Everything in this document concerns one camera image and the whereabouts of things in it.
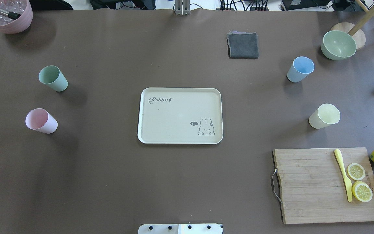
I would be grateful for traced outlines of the pink cup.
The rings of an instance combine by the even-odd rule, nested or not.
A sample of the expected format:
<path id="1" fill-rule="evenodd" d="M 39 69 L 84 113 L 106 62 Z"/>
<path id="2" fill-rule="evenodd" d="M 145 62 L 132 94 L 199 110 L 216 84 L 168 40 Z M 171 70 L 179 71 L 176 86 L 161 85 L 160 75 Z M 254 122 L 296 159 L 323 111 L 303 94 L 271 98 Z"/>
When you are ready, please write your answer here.
<path id="1" fill-rule="evenodd" d="M 46 134 L 51 134 L 58 128 L 58 122 L 43 108 L 30 111 L 25 118 L 25 124 L 29 129 Z"/>

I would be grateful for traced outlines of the pink bowl with ice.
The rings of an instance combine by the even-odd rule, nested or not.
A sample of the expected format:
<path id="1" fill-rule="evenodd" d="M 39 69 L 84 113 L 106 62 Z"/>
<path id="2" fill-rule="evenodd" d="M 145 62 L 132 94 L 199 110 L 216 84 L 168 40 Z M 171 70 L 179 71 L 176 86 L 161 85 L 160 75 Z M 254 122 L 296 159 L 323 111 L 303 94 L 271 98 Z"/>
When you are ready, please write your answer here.
<path id="1" fill-rule="evenodd" d="M 33 11 L 28 0 L 0 0 L 0 9 L 19 14 L 19 18 L 11 19 L 0 15 L 0 32 L 16 34 L 25 31 L 33 20 Z"/>

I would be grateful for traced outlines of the aluminium frame post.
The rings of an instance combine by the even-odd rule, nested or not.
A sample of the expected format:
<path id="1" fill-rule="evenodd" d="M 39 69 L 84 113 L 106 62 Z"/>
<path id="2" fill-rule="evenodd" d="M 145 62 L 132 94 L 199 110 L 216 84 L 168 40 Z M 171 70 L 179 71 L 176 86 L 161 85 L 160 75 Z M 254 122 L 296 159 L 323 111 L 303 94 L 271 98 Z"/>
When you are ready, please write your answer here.
<path id="1" fill-rule="evenodd" d="M 190 14 L 190 0 L 175 0 L 175 15 Z"/>

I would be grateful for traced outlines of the wooden cutting board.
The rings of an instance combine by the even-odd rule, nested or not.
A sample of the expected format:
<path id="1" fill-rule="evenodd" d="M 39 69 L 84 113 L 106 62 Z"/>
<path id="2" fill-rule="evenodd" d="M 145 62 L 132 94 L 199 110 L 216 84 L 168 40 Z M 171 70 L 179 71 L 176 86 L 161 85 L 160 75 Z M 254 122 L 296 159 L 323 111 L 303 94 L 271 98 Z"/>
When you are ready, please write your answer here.
<path id="1" fill-rule="evenodd" d="M 348 202 L 334 148 L 275 149 L 277 197 L 285 224 L 374 222 L 374 173 L 366 148 L 340 148 L 344 166 L 359 163 L 373 197 Z"/>

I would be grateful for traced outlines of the green bowl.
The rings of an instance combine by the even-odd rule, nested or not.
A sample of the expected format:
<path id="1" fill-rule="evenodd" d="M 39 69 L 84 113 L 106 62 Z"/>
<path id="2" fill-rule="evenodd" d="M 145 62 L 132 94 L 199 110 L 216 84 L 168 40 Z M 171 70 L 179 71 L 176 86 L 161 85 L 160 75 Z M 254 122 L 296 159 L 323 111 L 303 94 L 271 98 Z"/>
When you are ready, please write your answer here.
<path id="1" fill-rule="evenodd" d="M 355 54 L 357 45 L 349 34 L 343 31 L 328 31 L 322 39 L 321 51 L 331 60 L 343 60 Z"/>

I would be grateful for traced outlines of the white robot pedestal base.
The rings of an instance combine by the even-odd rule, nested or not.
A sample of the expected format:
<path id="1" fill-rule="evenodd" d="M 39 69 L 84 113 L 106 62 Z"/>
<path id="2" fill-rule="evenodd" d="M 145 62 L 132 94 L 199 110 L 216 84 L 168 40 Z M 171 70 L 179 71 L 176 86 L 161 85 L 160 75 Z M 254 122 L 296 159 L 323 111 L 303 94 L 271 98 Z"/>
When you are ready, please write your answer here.
<path id="1" fill-rule="evenodd" d="M 217 223 L 144 224 L 138 234 L 222 234 L 223 225 Z"/>

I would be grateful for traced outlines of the blue cup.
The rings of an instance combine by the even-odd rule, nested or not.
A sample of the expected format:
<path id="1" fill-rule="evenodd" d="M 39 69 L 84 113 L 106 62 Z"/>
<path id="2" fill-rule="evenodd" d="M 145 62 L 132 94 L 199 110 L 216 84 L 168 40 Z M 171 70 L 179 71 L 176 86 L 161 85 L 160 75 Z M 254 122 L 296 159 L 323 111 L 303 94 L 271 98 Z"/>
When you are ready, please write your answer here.
<path id="1" fill-rule="evenodd" d="M 287 73 L 289 81 L 297 83 L 307 77 L 314 71 L 315 65 L 313 61 L 305 56 L 299 56 L 294 59 Z"/>

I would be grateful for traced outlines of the green cup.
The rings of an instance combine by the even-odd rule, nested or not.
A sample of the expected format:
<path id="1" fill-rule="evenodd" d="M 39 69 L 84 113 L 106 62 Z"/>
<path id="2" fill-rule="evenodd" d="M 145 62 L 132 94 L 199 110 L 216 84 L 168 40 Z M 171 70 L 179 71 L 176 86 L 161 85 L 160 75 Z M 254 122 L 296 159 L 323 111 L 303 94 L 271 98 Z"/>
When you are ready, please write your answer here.
<path id="1" fill-rule="evenodd" d="M 43 68 L 39 75 L 39 81 L 51 89 L 62 92 L 68 87 L 68 82 L 57 66 L 50 65 Z"/>

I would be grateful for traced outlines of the yellow plastic knife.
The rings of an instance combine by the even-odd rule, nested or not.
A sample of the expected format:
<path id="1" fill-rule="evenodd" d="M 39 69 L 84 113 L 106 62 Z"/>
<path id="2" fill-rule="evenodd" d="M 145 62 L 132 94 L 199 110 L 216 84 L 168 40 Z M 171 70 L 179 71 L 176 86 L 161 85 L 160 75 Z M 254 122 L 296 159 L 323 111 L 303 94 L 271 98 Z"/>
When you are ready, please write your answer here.
<path id="1" fill-rule="evenodd" d="M 334 150 L 334 155 L 335 155 L 335 158 L 337 160 L 337 163 L 338 163 L 338 166 L 339 166 L 339 169 L 340 169 L 343 181 L 344 181 L 344 186 L 345 186 L 346 194 L 347 194 L 347 200 L 348 200 L 348 202 L 352 202 L 352 197 L 353 197 L 352 182 L 349 179 L 349 177 L 347 176 L 342 153 L 339 149 L 335 149 Z"/>

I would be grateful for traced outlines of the grey folded cloth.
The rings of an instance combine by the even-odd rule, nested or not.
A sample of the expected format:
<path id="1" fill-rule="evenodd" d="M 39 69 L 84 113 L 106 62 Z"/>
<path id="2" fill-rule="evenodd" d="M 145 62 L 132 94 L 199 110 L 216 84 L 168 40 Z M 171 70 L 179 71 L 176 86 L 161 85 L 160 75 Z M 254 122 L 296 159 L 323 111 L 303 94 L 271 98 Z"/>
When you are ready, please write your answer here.
<path id="1" fill-rule="evenodd" d="M 228 54 L 236 59 L 258 59 L 258 34 L 230 31 L 227 34 Z"/>

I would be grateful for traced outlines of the cream rabbit tray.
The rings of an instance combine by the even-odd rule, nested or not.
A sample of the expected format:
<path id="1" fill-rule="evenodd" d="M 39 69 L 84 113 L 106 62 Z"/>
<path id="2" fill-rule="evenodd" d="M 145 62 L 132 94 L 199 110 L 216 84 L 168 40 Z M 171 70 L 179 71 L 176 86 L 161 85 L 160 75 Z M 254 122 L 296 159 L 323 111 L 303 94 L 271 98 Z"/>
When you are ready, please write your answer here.
<path id="1" fill-rule="evenodd" d="M 214 88 L 144 89 L 137 136 L 145 144 L 218 144 L 224 137 L 221 93 Z"/>

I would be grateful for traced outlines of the cream yellow cup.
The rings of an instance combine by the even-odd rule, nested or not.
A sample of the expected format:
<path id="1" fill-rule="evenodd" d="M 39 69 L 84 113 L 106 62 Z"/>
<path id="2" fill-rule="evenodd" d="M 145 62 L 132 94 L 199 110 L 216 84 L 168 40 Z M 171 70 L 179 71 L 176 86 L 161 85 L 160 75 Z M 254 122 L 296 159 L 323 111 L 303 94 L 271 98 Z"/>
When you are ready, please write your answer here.
<path id="1" fill-rule="evenodd" d="M 338 108 L 332 104 L 322 104 L 309 118 L 310 126 L 321 129 L 340 121 L 341 114 Z"/>

